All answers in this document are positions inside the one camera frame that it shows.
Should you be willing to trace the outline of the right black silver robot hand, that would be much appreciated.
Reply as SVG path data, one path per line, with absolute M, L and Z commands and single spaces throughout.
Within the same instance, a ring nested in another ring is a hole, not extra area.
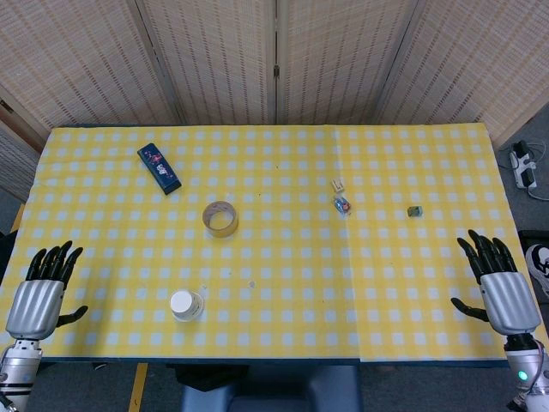
M 459 237 L 458 245 L 468 259 L 481 298 L 482 308 L 452 297 L 452 305 L 462 314 L 487 322 L 502 336 L 531 334 L 541 325 L 541 316 L 523 273 L 516 267 L 507 245 L 489 239 L 473 229 L 469 241 Z

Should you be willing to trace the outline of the white power strip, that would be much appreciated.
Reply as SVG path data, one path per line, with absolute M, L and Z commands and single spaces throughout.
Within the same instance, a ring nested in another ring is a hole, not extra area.
M 510 146 L 510 166 L 514 174 L 516 186 L 519 189 L 534 189 L 537 181 L 534 176 L 536 164 L 530 155 L 528 144 L 521 140 Z

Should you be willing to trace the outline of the yellow checked tablecloth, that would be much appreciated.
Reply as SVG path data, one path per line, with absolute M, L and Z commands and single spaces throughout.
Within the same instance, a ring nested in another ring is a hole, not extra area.
M 45 146 L 0 287 L 0 350 L 33 255 L 83 252 L 63 310 L 88 306 L 42 344 L 50 357 L 337 358 L 357 355 L 347 225 L 332 203 L 333 128 L 63 128 Z M 181 186 L 165 195 L 137 154 L 154 143 Z M 229 202 L 236 231 L 202 212 Z M 199 293 L 177 321 L 170 298 Z
M 458 312 L 482 307 L 459 237 L 501 239 L 525 266 L 483 124 L 338 126 L 338 170 L 352 212 L 344 246 L 364 361 L 500 360 L 504 339 Z M 421 217 L 407 208 L 420 205 Z

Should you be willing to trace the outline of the woven folding screen panel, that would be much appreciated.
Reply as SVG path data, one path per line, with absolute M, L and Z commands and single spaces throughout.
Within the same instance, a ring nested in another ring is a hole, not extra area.
M 275 0 L 136 0 L 186 124 L 273 124 Z
M 0 0 L 0 100 L 41 138 L 180 121 L 137 0 Z
M 25 203 L 49 132 L 16 108 L 0 96 L 0 189 Z
M 549 0 L 418 0 L 379 124 L 482 123 L 502 147 L 549 103 Z
M 422 0 L 275 0 L 277 124 L 369 124 Z

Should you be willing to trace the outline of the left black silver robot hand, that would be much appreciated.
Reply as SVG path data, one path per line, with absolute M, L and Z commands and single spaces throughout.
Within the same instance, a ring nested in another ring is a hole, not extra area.
M 60 313 L 76 261 L 83 252 L 81 247 L 71 246 L 69 240 L 50 250 L 41 249 L 33 257 L 9 311 L 6 331 L 14 339 L 42 341 L 87 313 L 86 305 L 69 314 Z

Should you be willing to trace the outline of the yellow floor tape strip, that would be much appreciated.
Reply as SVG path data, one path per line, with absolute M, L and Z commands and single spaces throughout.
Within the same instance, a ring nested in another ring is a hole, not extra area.
M 140 412 L 142 397 L 148 373 L 148 363 L 140 362 L 136 366 L 134 382 L 130 395 L 128 412 Z

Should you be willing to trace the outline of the black white sneaker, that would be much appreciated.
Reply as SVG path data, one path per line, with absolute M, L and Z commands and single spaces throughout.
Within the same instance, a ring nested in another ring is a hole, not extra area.
M 526 262 L 529 274 L 549 298 L 549 248 L 542 244 L 530 246 L 526 252 Z

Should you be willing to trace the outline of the clear tape roll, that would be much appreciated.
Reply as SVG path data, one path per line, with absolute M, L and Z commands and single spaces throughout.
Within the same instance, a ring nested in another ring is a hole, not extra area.
M 215 201 L 202 212 L 202 222 L 212 236 L 225 238 L 236 231 L 238 213 L 229 202 Z

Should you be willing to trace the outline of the dark blue printed box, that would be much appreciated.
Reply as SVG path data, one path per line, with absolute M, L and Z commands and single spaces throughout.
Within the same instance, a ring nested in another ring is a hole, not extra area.
M 137 154 L 165 195 L 181 186 L 178 176 L 154 143 L 150 142 L 138 149 Z

